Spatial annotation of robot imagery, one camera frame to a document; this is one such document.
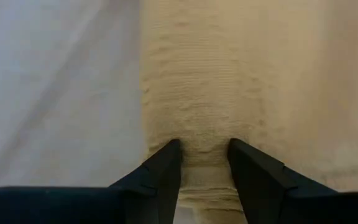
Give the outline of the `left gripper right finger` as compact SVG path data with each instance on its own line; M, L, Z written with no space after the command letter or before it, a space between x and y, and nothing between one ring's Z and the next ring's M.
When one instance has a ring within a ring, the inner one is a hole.
M358 192L338 192L232 138L227 159L248 224L358 224Z

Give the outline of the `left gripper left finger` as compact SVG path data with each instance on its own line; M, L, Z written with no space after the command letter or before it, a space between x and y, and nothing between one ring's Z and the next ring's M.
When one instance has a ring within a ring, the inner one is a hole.
M108 187L0 187L0 224L172 224L181 142Z

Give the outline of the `orange towel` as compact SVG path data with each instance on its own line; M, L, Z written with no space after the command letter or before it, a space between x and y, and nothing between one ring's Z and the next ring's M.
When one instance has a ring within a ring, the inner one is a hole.
M149 153L181 140L199 224L246 224L230 138L358 190L358 0L143 0L141 42Z

